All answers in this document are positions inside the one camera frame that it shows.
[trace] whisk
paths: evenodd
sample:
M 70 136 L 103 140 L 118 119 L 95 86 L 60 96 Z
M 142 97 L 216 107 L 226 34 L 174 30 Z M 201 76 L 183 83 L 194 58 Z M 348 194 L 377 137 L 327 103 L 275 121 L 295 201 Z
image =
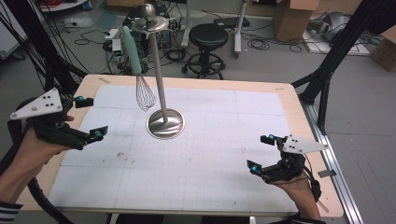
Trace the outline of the whisk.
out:
M 142 75 L 142 66 L 140 65 L 139 56 L 137 55 L 136 43 L 131 36 L 128 26 L 122 27 L 124 32 L 124 43 L 131 66 L 136 75 L 136 101 L 137 105 L 143 110 L 148 111 L 155 105 L 155 96 L 149 84 L 146 82 Z

